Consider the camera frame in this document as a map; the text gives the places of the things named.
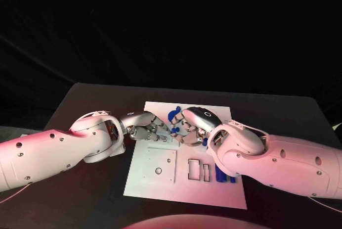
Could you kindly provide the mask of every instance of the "black background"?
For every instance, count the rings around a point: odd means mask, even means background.
[[[310,96],[336,124],[337,13],[335,0],[0,0],[0,124],[42,129],[76,82]]]

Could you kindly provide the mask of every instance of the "white cable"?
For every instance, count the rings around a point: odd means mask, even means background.
[[[30,184],[27,184],[27,185],[24,186],[24,188],[23,188],[17,193],[14,193],[7,199],[4,199],[4,200],[0,202],[0,204],[1,204],[3,202],[6,202],[11,197],[14,197],[29,186],[30,186]]]
[[[310,200],[313,200],[316,203],[319,203],[320,205],[323,205],[324,207],[330,208],[332,210],[335,210],[336,212],[342,213],[340,210],[337,210],[336,208],[329,207],[327,205],[324,205],[323,203],[320,203],[317,200],[314,200],[313,198],[307,197]]]

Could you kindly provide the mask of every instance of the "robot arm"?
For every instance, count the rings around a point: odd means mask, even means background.
[[[125,133],[134,140],[166,139],[153,132],[157,126],[169,131],[147,111],[121,120],[99,111],[83,115],[68,132],[49,130],[0,143],[0,192],[56,175],[82,159],[92,163],[124,153]]]
[[[200,126],[196,132],[202,139],[196,142],[209,138],[206,152],[226,175],[247,175],[264,185],[301,196],[342,199],[339,149],[291,137],[268,135],[234,120],[216,123],[210,121],[212,115],[206,109],[193,111],[189,108],[173,121]],[[180,142],[186,139],[177,134],[171,136]]]

